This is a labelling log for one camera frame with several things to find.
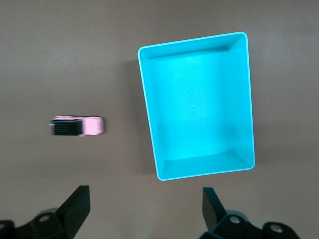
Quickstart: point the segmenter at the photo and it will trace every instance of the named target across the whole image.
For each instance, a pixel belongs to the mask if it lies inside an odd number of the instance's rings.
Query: cyan plastic bin
[[[254,167],[244,32],[144,46],[138,57],[160,180]]]

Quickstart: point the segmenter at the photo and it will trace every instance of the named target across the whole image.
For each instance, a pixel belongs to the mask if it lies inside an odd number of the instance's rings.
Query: pink toy car
[[[99,116],[56,116],[50,126],[54,135],[98,135],[104,130]]]

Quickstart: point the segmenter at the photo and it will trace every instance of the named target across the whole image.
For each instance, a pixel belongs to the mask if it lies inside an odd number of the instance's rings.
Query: gray table surface
[[[319,1],[0,1],[0,218],[20,226],[90,185],[77,239],[196,239],[203,186],[228,209],[319,234]],[[244,31],[256,166],[157,179],[137,51]],[[56,115],[100,115],[107,132],[52,136]]]

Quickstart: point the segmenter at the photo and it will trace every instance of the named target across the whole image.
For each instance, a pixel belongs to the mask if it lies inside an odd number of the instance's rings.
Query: metal screw
[[[238,218],[238,217],[235,217],[235,216],[231,216],[229,220],[230,220],[232,223],[235,223],[235,224],[240,223],[239,218]]]
[[[277,232],[277,233],[283,232],[283,229],[279,225],[276,225],[276,224],[271,224],[270,229],[273,230],[274,232]]]
[[[43,222],[47,221],[49,218],[50,218],[49,215],[44,215],[44,216],[42,216],[42,217],[39,219],[39,222],[43,223]]]

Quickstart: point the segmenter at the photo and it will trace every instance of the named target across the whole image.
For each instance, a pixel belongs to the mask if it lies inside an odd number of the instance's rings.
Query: toy car
[[[56,116],[50,126],[54,135],[98,135],[104,130],[99,116]]]

